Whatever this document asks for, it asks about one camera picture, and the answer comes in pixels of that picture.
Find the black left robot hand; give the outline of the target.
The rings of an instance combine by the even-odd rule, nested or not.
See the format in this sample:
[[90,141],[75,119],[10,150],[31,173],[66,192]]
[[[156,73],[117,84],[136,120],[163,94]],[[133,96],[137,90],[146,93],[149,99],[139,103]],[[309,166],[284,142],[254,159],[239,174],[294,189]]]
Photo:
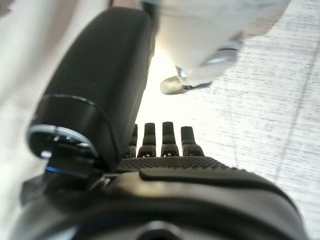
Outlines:
[[193,129],[135,123],[154,50],[154,9],[112,7],[60,62],[27,145],[47,160],[25,181],[12,240],[306,240],[293,201],[272,182],[204,155]]

